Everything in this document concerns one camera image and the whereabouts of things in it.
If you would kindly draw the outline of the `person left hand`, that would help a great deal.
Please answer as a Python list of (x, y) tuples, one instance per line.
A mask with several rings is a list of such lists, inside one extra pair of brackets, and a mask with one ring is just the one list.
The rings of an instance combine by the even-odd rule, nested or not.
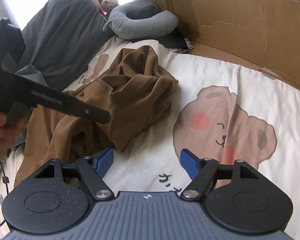
[(29, 119), (19, 119), (14, 126), (6, 126), (7, 115), (0, 112), (0, 159), (6, 156), (7, 150), (14, 145), (16, 137), (27, 126)]

